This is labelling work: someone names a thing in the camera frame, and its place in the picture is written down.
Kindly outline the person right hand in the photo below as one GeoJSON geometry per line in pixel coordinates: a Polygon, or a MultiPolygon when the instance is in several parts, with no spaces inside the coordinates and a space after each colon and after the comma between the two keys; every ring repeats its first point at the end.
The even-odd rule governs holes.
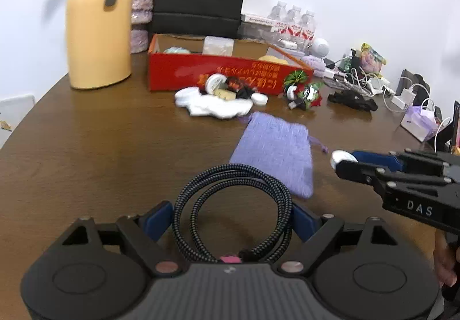
{"type": "Polygon", "coordinates": [[[459,254],[449,247],[444,231],[436,230],[434,240],[434,271],[441,285],[453,287],[457,282],[454,267],[459,254]]]}

